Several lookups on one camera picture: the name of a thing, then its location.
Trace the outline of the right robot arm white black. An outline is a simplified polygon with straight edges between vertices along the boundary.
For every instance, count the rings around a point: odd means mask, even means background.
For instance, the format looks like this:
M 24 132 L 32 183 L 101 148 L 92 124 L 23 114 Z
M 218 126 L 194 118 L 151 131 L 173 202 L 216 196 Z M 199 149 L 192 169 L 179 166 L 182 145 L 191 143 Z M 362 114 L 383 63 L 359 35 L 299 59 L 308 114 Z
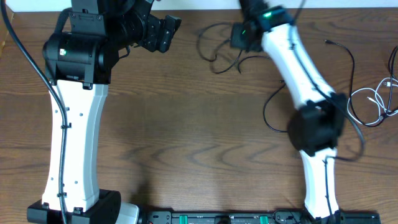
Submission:
M 233 26 L 231 46 L 265 52 L 289 89 L 295 113 L 287 134 L 298 150 L 305 175 L 305 209 L 313 222 L 336 223 L 335 159 L 345 116 L 346 97 L 322 77 L 301 41 L 297 19 L 283 6 L 241 0 L 243 22 Z

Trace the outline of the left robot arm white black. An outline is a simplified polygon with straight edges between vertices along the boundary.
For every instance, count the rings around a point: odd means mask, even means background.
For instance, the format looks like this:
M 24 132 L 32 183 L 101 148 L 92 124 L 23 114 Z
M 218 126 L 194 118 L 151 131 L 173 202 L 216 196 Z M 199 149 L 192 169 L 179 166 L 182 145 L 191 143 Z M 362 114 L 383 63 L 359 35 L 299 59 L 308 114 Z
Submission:
M 182 21 L 159 19 L 152 1 L 73 1 L 43 47 L 52 101 L 50 169 L 32 223 L 144 223 L 139 207 L 98 185 L 101 114 L 121 49 L 166 52 Z

